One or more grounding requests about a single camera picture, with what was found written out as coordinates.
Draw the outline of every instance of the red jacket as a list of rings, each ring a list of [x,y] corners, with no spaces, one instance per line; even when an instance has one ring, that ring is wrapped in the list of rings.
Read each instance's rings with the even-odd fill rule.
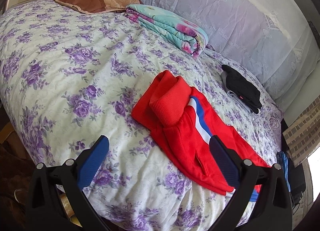
[[[224,124],[201,92],[168,70],[156,76],[133,108],[132,117],[150,129],[155,142],[183,174],[219,194],[230,195],[235,190],[209,151],[211,136],[218,135],[241,159],[268,167],[233,126]]]

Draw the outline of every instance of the silver bolt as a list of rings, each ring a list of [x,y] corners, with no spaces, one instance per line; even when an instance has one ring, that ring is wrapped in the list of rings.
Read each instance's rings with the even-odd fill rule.
[[[273,166],[274,166],[277,170],[281,170],[281,165],[280,165],[280,164],[275,163]]]
[[[250,161],[249,159],[244,159],[243,163],[244,163],[244,165],[247,165],[247,166],[252,165],[252,161]]]
[[[74,159],[68,159],[66,160],[66,166],[71,166],[75,163],[75,160]]]
[[[37,167],[38,170],[41,170],[43,168],[43,166],[44,166],[44,164],[42,162],[40,162],[40,163],[37,164],[36,167]]]

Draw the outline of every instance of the folded blanket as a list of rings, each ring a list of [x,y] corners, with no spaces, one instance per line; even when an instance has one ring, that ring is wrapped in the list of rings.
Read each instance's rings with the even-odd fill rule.
[[[197,25],[182,17],[151,5],[128,5],[126,16],[144,26],[179,49],[198,56],[208,43],[207,34]]]

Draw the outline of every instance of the floral bedsheet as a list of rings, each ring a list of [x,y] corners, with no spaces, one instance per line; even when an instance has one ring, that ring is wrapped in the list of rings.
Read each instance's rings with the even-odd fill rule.
[[[107,136],[110,151],[84,192],[98,214],[125,229],[206,230],[229,201],[181,174],[130,116],[165,69],[197,87],[268,164],[276,162],[281,113],[251,73],[218,53],[206,49],[194,59],[123,14],[85,15],[52,0],[8,10],[0,32],[0,96],[31,158],[60,165]],[[222,64],[260,89],[258,115],[225,93]]]

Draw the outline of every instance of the pillow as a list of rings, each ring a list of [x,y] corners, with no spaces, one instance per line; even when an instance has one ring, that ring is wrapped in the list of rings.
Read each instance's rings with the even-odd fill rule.
[[[139,4],[139,0],[55,0],[60,5],[70,7],[85,14],[124,12],[127,5]]]

